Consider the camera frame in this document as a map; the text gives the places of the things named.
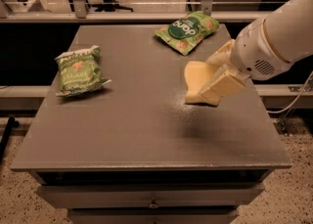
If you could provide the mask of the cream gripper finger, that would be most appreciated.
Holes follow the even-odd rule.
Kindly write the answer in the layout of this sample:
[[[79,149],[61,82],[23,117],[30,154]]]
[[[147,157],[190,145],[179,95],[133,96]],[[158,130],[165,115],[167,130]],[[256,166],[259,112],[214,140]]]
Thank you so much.
[[[246,88],[246,77],[230,69],[218,70],[199,90],[202,103],[218,106],[221,99]]]
[[[230,68],[232,67],[230,54],[230,51],[215,52],[206,59],[205,64],[213,69],[218,69],[220,67]]]

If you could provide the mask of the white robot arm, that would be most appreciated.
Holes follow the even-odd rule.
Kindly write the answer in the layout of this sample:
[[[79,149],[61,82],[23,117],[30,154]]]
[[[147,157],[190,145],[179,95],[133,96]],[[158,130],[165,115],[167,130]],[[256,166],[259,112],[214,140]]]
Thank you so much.
[[[243,90],[248,79],[268,80],[312,54],[313,0],[290,0],[208,57],[217,71],[197,96],[217,106],[223,97]]]

